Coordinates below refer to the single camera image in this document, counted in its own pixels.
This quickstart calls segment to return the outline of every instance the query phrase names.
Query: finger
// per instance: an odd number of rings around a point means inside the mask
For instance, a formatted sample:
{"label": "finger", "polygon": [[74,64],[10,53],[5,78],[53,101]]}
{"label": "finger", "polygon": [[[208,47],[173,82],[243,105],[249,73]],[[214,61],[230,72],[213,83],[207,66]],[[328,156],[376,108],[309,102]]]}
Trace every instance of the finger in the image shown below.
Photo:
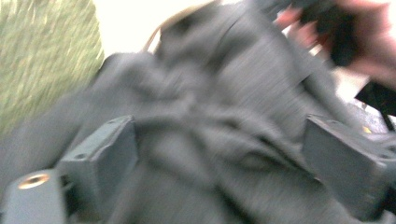
{"label": "finger", "polygon": [[360,57],[354,60],[348,69],[368,75],[372,81],[396,90],[396,68],[378,63],[370,58]]}
{"label": "finger", "polygon": [[299,22],[295,22],[290,28],[288,37],[309,49],[317,43],[318,34],[315,27],[315,22],[309,22],[304,26],[300,26]]}
{"label": "finger", "polygon": [[288,7],[275,20],[275,24],[281,29],[285,29],[298,21],[301,17],[302,11],[298,8]]}

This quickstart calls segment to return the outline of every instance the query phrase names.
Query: gray fabric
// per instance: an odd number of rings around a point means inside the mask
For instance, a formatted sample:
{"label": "gray fabric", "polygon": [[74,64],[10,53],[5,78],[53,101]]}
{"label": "gray fabric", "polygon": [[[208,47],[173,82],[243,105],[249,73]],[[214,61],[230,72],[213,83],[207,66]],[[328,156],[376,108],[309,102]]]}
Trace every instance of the gray fabric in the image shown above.
{"label": "gray fabric", "polygon": [[156,55],[108,58],[90,87],[0,145],[0,191],[130,114],[141,160],[108,223],[359,223],[301,154],[307,114],[357,121],[320,61],[243,5],[197,11]]}

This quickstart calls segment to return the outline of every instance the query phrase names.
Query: green grass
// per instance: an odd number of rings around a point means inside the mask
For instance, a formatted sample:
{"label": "green grass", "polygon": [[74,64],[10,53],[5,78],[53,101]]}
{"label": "green grass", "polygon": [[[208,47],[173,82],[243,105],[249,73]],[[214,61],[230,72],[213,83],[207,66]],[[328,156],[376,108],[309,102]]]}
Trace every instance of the green grass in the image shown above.
{"label": "green grass", "polygon": [[92,1],[0,0],[0,136],[88,83],[103,62]]}

